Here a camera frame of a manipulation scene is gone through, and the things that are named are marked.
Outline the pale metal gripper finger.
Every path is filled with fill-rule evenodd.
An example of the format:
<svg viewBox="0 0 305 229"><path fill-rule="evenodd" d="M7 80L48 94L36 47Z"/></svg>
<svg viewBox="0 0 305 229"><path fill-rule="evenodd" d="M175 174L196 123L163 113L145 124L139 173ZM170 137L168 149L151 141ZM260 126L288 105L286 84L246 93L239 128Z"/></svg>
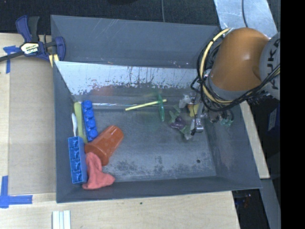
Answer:
<svg viewBox="0 0 305 229"><path fill-rule="evenodd" d="M183 129L183 136L186 140L192 139L196 133L203 132L203 124L201 119L192 119Z"/></svg>
<svg viewBox="0 0 305 229"><path fill-rule="evenodd" d="M179 100L179 108L185 108L189 105L194 104L194 95L193 94L183 94L182 98Z"/></svg>

